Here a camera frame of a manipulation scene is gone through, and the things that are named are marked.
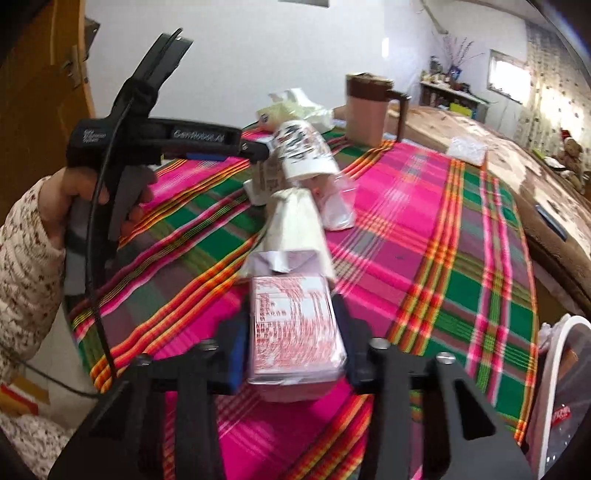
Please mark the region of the patterned left sleeve forearm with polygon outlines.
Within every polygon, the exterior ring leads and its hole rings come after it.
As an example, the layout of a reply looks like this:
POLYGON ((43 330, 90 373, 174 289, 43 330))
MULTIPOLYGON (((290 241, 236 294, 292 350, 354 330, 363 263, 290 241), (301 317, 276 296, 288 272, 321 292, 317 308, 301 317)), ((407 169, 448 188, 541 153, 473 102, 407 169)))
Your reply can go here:
MULTIPOLYGON (((62 298, 65 251, 50 243, 39 211, 46 181, 15 202, 1 226, 1 343, 22 360, 39 350, 62 298)), ((32 414, 3 412, 1 432, 38 479, 48 476, 69 440, 62 426, 32 414)))

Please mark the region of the person's left hand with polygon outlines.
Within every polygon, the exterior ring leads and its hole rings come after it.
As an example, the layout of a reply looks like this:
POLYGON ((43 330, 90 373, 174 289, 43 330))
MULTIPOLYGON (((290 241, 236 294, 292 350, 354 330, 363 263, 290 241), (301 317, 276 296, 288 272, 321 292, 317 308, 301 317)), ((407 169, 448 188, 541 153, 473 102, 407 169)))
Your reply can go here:
MULTIPOLYGON (((85 201, 90 201, 96 180, 97 174, 89 168, 64 167, 43 182, 38 195, 38 210, 49 243, 55 249, 63 249, 66 217, 73 200, 80 197, 85 201)), ((108 199, 108 191, 105 187, 101 187, 99 203, 106 204, 108 199)), ((132 232, 143 217, 142 205, 152 199, 151 189, 145 187, 121 226, 122 236, 132 232)))

